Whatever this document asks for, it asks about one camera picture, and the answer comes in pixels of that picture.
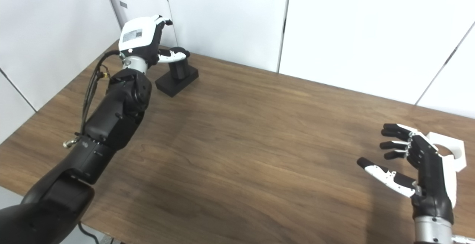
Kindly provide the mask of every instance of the table surface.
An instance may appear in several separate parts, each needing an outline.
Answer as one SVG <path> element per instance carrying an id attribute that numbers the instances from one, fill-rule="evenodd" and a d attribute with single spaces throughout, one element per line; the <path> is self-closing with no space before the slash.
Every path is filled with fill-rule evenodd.
<path id="1" fill-rule="evenodd" d="M 66 156 L 95 63 L 0 146 L 1 186 L 24 195 Z M 475 120 L 205 56 L 190 64 L 200 78 L 174 98 L 154 88 L 85 224 L 128 244 L 412 243 L 410 200 L 356 165 L 365 156 L 416 177 L 379 149 L 382 124 L 400 123 L 465 141 L 454 233 L 473 237 Z"/>

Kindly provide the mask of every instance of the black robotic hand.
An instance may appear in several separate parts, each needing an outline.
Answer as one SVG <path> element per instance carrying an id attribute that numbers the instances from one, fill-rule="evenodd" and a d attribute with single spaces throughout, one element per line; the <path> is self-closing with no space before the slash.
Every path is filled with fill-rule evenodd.
<path id="1" fill-rule="evenodd" d="M 381 149 L 394 149 L 384 154 L 385 159 L 407 159 L 418 171 L 417 180 L 363 157 L 358 159 L 358 165 L 389 188 L 411 198 L 417 243 L 451 243 L 452 203 L 438 148 L 417 129 L 401 124 L 384 124 L 381 134 L 399 139 L 380 143 Z"/>

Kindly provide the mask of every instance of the white fingertip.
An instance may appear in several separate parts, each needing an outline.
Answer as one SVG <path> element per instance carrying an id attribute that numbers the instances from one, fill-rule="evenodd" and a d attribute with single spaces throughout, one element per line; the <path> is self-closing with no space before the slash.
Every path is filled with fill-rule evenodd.
<path id="1" fill-rule="evenodd" d="M 170 51 L 170 56 L 158 55 L 158 63 L 172 63 L 184 60 L 185 58 L 186 55 L 181 52 L 175 53 L 173 51 Z"/>

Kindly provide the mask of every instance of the black cable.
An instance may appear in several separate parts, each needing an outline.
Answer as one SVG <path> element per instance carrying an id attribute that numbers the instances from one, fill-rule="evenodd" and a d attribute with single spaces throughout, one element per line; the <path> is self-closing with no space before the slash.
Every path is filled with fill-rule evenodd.
<path id="1" fill-rule="evenodd" d="M 81 224 L 81 222 L 78 223 L 78 227 L 79 227 L 79 230 L 81 230 L 81 232 L 83 234 L 87 235 L 88 237 L 92 237 L 95 241 L 95 244 L 99 244 L 99 240 L 97 239 L 97 237 L 94 234 L 91 234 L 88 231 L 84 230 L 83 225 Z"/>
<path id="2" fill-rule="evenodd" d="M 106 71 L 108 73 L 109 72 L 108 68 L 106 66 L 102 65 L 102 63 L 106 60 L 106 58 L 108 58 L 109 56 L 113 56 L 113 55 L 116 55 L 116 56 L 120 55 L 120 51 L 119 50 L 112 50 L 112 51 L 105 52 L 105 54 L 102 56 L 102 58 L 99 60 L 99 62 L 97 63 L 97 65 L 95 66 L 95 68 L 93 70 L 92 76 L 89 80 L 88 88 L 86 90 L 86 94 L 84 96 L 83 115 L 82 115 L 82 120 L 81 120 L 81 128 L 80 128 L 80 131 L 79 131 L 80 135 L 85 134 L 85 123 L 88 119 L 89 108 L 91 106 L 92 99 L 93 99 L 94 94 L 95 94 L 95 90 L 97 88 L 97 81 L 101 78 L 101 76 L 100 76 L 100 67 L 103 66 L 104 68 L 106 68 Z"/>

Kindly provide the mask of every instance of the robotic hand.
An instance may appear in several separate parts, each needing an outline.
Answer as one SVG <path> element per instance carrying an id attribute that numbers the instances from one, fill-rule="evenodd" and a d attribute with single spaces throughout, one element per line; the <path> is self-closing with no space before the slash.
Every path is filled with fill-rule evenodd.
<path id="1" fill-rule="evenodd" d="M 160 62 L 185 60 L 183 48 L 160 51 L 161 31 L 171 25 L 161 16 L 140 17 L 122 29 L 119 50 L 104 54 L 93 71 L 83 104 L 80 132 L 63 146 L 70 153 L 27 192 L 19 205 L 0 210 L 2 244 L 59 244 L 80 222 L 94 197 L 91 187 L 114 154 L 124 148 L 144 118 L 151 82 L 147 69 Z M 123 67 L 102 73 L 102 63 L 117 55 Z M 97 81 L 110 78 L 104 99 L 88 118 Z"/>
<path id="2" fill-rule="evenodd" d="M 452 235 L 456 171 L 466 166 L 463 142 L 434 133 L 429 133 L 426 137 L 417 129 L 401 124 L 384 124 L 381 134 L 399 139 L 380 143 L 381 149 L 394 149 L 385 153 L 384 158 L 407 159 L 418 170 L 417 180 L 378 166 L 363 157 L 357 163 L 392 190 L 411 198 L 416 228 L 415 243 L 475 244 L 475 239 Z M 437 139 L 436 144 L 448 143 L 447 146 L 454 154 L 441 156 L 431 139 Z"/>

